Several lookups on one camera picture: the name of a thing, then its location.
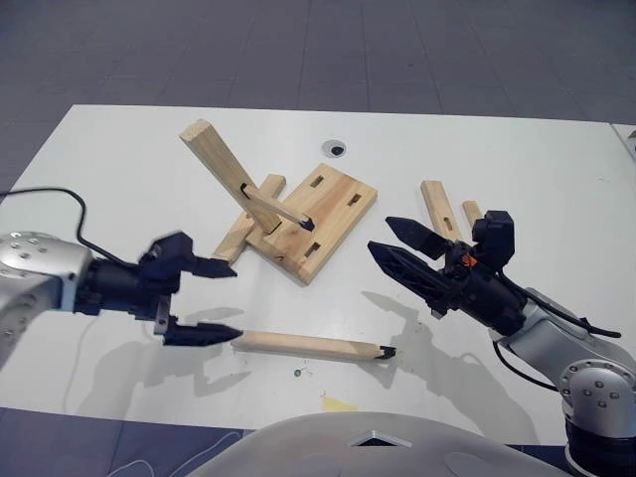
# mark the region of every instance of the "robotic arm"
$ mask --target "robotic arm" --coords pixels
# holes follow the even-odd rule
[[[236,276],[224,260],[194,256],[192,239],[181,232],[154,241],[136,264],[94,258],[83,245],[45,234],[1,236],[0,369],[33,319],[46,310],[125,311],[154,321],[155,335],[171,346],[208,346],[240,336],[242,331],[221,324],[178,324],[170,301],[182,271]]]
[[[422,297],[434,317],[460,309],[489,327],[498,354],[497,346],[514,353],[553,385],[531,381],[560,393],[572,470],[584,476],[636,475],[636,362],[595,336],[618,333],[591,326],[506,277],[503,267],[515,252],[508,213],[491,211],[476,221],[475,246],[447,240],[409,219],[387,222],[410,247],[432,259],[444,255],[445,265],[435,271],[403,248],[371,241],[385,274]]]

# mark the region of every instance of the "black hole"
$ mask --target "black hole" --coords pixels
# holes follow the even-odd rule
[[[357,445],[357,447],[397,447],[395,444],[391,444],[390,442],[386,442],[385,440],[378,439],[376,437],[372,437],[369,440],[365,440]]]
[[[316,179],[314,179],[311,184],[309,184],[310,187],[316,187],[318,184],[320,184],[323,181],[324,177],[322,176],[318,176]]]
[[[305,252],[305,257],[309,258],[309,256],[311,256],[311,254],[314,251],[316,251],[318,248],[320,248],[320,243],[318,243],[317,241],[314,241],[309,247],[309,249]]]
[[[349,201],[349,202],[347,203],[347,205],[348,205],[349,207],[353,206],[354,204],[356,204],[356,203],[360,200],[360,198],[361,198],[361,197],[362,197],[362,196],[361,196],[360,194],[356,194],[354,197],[352,197],[352,198],[351,198],[351,201]]]

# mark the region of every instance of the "wooden board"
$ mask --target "wooden board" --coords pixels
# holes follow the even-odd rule
[[[320,164],[283,201],[311,217],[315,229],[307,232],[282,219],[280,227],[270,235],[254,229],[247,236],[247,243],[307,284],[377,196],[373,187]]]
[[[269,234],[280,225],[280,218],[276,214],[251,201],[240,191],[242,184],[256,186],[212,124],[199,119],[179,134],[179,137],[243,210],[253,216],[263,231]]]
[[[449,240],[463,240],[442,183],[422,181],[420,189],[435,231]]]
[[[484,215],[479,210],[475,201],[465,201],[462,203],[461,207],[464,209],[464,214],[466,214],[466,219],[468,220],[468,224],[470,224],[470,229],[472,230],[475,225],[475,221],[483,219]]]
[[[280,191],[285,187],[284,176],[268,174],[258,190],[266,196],[278,197]],[[230,231],[223,238],[214,252],[214,256],[227,260],[230,264],[237,261],[239,255],[245,249],[245,239],[254,228],[254,219],[243,212],[238,216]]]
[[[231,343],[233,347],[241,350],[307,355],[332,360],[385,360],[396,354],[396,349],[391,346],[264,331],[245,331]]]

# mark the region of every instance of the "mortise hole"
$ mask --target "mortise hole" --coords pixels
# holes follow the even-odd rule
[[[322,176],[318,176],[316,179],[314,179],[312,181],[311,184],[309,184],[311,187],[316,187],[318,184],[320,184],[322,182],[322,180],[324,179],[324,177]]]
[[[351,201],[349,201],[349,202],[347,203],[347,205],[348,205],[349,207],[353,206],[354,204],[356,204],[356,203],[360,200],[360,198],[361,198],[361,197],[362,197],[362,196],[361,196],[360,194],[356,194],[354,197],[352,197],[352,198],[351,198]]]
[[[311,246],[309,247],[309,249],[305,252],[305,257],[309,258],[311,256],[311,254],[316,251],[318,248],[320,248],[320,243],[318,243],[317,241],[314,241]]]

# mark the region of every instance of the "table surface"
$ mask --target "table surface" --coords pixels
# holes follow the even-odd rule
[[[123,313],[47,312],[0,374],[0,405],[151,422],[259,428],[320,412],[323,397],[360,410],[441,420],[506,443],[562,444],[559,397],[507,371],[487,330],[442,320],[373,262],[370,239],[398,243],[386,216],[430,226],[423,179],[516,224],[510,277],[592,323],[624,333],[636,355],[636,167],[609,124],[538,119],[189,107],[74,106],[15,187],[59,185],[88,203],[85,235],[128,260],[174,230],[212,253],[239,206],[178,138],[214,123],[254,181],[287,188],[326,162],[376,187],[378,201],[306,287],[247,250],[237,278],[184,275],[173,312],[193,323],[392,344],[388,363],[164,348]],[[332,159],[322,144],[345,142]],[[67,197],[9,198],[0,229],[74,238]],[[511,361],[526,370],[514,358]],[[300,377],[294,371],[300,369]]]

